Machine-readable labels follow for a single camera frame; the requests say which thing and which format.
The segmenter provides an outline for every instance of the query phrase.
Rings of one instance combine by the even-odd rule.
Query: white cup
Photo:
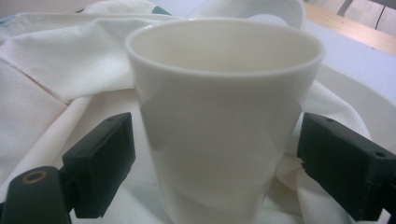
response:
[[[126,48],[176,224],[250,223],[324,55],[300,30],[240,19],[180,20]]]

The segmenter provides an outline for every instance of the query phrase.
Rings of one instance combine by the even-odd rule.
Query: bracket hole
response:
[[[23,177],[22,183],[25,185],[34,184],[44,179],[47,176],[46,171],[33,171]]]
[[[377,157],[380,157],[380,158],[385,158],[385,157],[387,157],[387,155],[385,155],[385,154],[382,153],[382,152],[375,152],[375,155],[376,155]]]

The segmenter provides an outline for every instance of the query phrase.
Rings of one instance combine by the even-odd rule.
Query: black clamp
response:
[[[396,223],[396,156],[341,123],[304,114],[298,157],[356,221],[376,221],[382,209]]]
[[[102,121],[64,155],[64,167],[38,167],[15,177],[0,206],[0,224],[69,224],[102,217],[135,160],[132,117]]]

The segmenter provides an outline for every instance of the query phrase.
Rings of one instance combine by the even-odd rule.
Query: table surface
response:
[[[396,36],[388,35],[338,16],[328,10],[304,3],[306,16],[310,21],[332,29],[341,35],[357,40],[375,49],[396,55]]]

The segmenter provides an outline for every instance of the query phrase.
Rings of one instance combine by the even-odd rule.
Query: white fabric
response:
[[[16,175],[42,165],[61,167],[63,153],[101,120],[131,111],[137,154],[131,173],[103,218],[73,217],[73,223],[171,223],[123,49],[134,29],[177,19],[152,15],[154,8],[145,0],[114,0],[81,14],[20,14],[0,21],[0,202]],[[319,71],[303,108],[396,152],[390,135],[395,105],[328,66]],[[302,170],[295,156],[300,127],[301,121],[255,223],[354,223]],[[388,217],[383,213],[379,223]]]

